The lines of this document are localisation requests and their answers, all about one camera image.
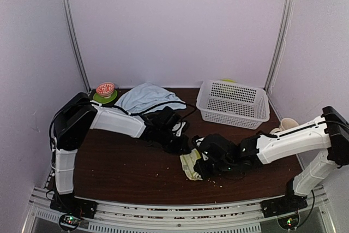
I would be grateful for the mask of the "green crocodile pattern towel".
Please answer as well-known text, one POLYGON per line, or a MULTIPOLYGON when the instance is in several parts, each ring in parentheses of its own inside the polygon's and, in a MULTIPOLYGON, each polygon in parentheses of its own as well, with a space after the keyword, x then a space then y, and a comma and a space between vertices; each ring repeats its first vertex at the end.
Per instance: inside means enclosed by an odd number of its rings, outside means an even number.
POLYGON ((189 154, 181 155, 179 158, 182 165, 182 170, 184 171, 187 179, 191 181, 203 180, 201 175, 194 170, 196 162, 202 159, 197 149, 193 149, 189 154))

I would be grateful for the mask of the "white perforated plastic basket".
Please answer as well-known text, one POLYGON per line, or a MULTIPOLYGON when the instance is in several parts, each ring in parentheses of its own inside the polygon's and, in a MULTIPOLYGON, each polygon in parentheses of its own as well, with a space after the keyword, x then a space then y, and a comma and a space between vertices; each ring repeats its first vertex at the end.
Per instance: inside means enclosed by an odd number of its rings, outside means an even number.
POLYGON ((204 121, 251 130, 270 119, 269 101, 263 89, 223 80, 205 80, 196 107, 204 121))

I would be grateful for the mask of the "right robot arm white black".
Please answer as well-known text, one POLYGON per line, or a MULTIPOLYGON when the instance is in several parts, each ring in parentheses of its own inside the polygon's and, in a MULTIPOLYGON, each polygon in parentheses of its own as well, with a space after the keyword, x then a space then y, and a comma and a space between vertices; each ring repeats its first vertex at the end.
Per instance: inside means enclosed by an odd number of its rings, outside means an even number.
POLYGON ((348 165, 348 121, 333 107, 326 106, 322 115, 297 127, 274 134, 259 132, 240 143, 211 134, 193 140, 198 153, 193 170, 201 178, 214 171, 249 170, 281 158, 318 150, 316 158, 299 175, 291 179, 280 199, 283 211, 291 212, 334 169, 348 165))

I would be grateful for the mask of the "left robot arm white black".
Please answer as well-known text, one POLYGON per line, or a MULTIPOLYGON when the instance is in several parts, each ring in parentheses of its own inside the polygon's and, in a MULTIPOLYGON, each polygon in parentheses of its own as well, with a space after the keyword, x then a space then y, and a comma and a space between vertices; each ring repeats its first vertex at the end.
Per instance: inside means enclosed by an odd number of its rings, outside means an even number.
POLYGON ((174 101, 166 101, 132 113, 118 105, 99 103, 83 92, 68 101, 49 126, 58 206, 66 213, 79 207, 73 183, 75 158, 91 129, 155 142, 170 154, 190 153, 189 138, 184 134, 187 122, 170 107, 172 104, 174 101))

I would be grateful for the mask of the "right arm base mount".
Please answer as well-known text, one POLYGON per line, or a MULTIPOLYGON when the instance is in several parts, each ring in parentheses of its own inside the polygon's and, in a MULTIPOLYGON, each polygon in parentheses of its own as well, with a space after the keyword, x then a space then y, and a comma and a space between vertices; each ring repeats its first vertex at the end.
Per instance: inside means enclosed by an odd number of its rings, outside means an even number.
POLYGON ((301 219, 299 211, 308 207, 307 196, 281 196, 279 198, 260 202, 265 218, 278 217, 279 226, 287 231, 296 231, 302 227, 311 216, 315 207, 315 192, 311 190, 312 204, 309 213, 301 219))

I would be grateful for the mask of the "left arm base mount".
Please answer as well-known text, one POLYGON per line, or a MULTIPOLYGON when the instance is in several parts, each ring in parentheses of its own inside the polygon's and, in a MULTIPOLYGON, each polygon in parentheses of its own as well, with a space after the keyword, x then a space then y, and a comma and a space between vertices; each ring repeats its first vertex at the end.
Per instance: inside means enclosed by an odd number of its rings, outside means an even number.
POLYGON ((54 193, 50 203, 50 209, 62 213, 58 225, 65 232, 76 230, 85 218, 93 219, 97 206, 97 202, 76 198, 74 193, 54 193))

